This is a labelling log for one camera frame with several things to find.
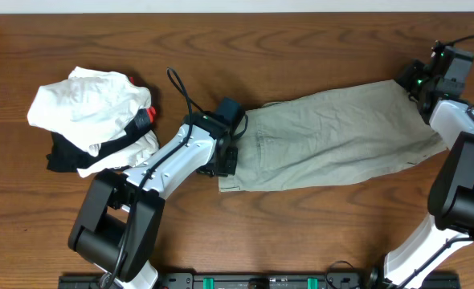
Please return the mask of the khaki grey shorts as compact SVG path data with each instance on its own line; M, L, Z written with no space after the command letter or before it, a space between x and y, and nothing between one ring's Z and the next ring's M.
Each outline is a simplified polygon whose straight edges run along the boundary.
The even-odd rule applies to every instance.
M393 80L334 89L247 112L222 193L353 185L446 150Z

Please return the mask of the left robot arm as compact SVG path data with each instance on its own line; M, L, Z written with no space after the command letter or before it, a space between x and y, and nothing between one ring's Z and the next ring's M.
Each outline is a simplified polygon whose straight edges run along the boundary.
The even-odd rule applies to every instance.
M62 276L60 288L154 288L150 264L165 201L193 172L210 177L235 173L233 141L247 119L245 110L224 99L214 112L184 118L177 135L142 164L95 175L68 239L68 246L96 265L101 276Z

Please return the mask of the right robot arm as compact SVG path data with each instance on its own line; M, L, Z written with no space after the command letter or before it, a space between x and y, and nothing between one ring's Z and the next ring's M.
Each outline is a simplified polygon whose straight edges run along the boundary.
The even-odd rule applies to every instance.
M433 182L428 213L411 236L372 269L367 288L459 288L437 267L474 243L474 104L462 98L474 54L456 41L436 42L431 61L414 60L396 79L449 154Z

